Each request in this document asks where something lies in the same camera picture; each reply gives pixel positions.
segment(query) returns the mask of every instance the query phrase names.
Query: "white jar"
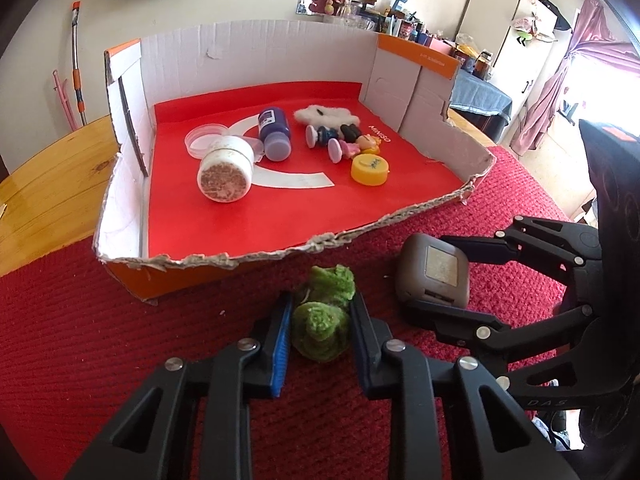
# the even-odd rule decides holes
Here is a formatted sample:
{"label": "white jar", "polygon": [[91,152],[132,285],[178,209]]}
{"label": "white jar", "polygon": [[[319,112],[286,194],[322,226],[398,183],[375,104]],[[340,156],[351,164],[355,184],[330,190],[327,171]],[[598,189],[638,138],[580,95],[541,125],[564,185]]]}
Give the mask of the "white jar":
{"label": "white jar", "polygon": [[254,176],[254,150],[242,137],[214,140],[198,170],[198,187],[216,202],[234,202],[246,195]]}

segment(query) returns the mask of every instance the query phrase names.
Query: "blue bottle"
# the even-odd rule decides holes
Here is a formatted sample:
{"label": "blue bottle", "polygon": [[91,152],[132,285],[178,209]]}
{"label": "blue bottle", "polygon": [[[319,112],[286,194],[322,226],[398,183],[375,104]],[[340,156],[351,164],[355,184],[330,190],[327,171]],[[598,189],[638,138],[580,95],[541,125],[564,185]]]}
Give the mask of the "blue bottle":
{"label": "blue bottle", "polygon": [[261,111],[258,115],[258,131],[264,143],[264,155],[269,160],[280,162],[291,154],[291,131],[284,110],[271,106]]}

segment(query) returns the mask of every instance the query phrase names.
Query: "red rug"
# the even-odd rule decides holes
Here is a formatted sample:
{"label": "red rug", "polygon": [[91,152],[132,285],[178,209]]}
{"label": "red rug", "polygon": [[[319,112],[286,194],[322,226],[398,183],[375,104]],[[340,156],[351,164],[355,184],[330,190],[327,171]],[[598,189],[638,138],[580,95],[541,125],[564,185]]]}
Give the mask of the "red rug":
{"label": "red rug", "polygon": [[[425,354],[460,351],[399,319],[394,259],[413,232],[492,235],[516,214],[566,219],[501,148],[468,205],[449,204],[351,245],[276,262],[149,306],[78,242],[0,278],[0,424],[39,480],[60,480],[124,400],[171,356],[196,360],[246,336],[279,290],[313,264],[350,266],[372,316]],[[473,265],[469,308],[521,326],[548,317],[563,287],[517,264]],[[255,479],[383,479],[387,402],[360,393],[351,354],[318,365],[292,351],[282,396],[252,404]]]}

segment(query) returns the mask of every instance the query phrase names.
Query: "jar lid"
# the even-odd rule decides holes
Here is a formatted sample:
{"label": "jar lid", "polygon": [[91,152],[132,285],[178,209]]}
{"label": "jar lid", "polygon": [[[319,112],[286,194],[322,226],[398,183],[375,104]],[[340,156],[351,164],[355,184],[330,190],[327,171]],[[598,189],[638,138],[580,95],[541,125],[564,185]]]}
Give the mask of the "jar lid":
{"label": "jar lid", "polygon": [[229,128],[223,124],[203,124],[191,130],[184,137],[184,144],[189,155],[198,160],[207,155],[209,146],[218,136],[228,135]]}
{"label": "jar lid", "polygon": [[351,163],[351,178],[364,186],[382,186],[388,174],[389,164],[379,155],[364,153]]}
{"label": "jar lid", "polygon": [[[187,147],[189,155],[198,160],[202,160],[207,153],[211,144],[222,136],[233,136],[224,124],[203,124],[191,130],[184,137],[184,144]],[[260,162],[264,156],[264,144],[260,139],[255,137],[238,136],[245,140],[254,150],[254,161]]]}

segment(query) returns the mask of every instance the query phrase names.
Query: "yellow bottle cap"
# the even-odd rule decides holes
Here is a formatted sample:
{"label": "yellow bottle cap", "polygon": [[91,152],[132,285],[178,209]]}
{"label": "yellow bottle cap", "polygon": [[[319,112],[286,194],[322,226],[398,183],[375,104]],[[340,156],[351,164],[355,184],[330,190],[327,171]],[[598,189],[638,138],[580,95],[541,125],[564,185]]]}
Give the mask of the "yellow bottle cap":
{"label": "yellow bottle cap", "polygon": [[364,186],[382,186],[389,174],[389,163],[379,155],[364,153],[351,163],[351,178]]}

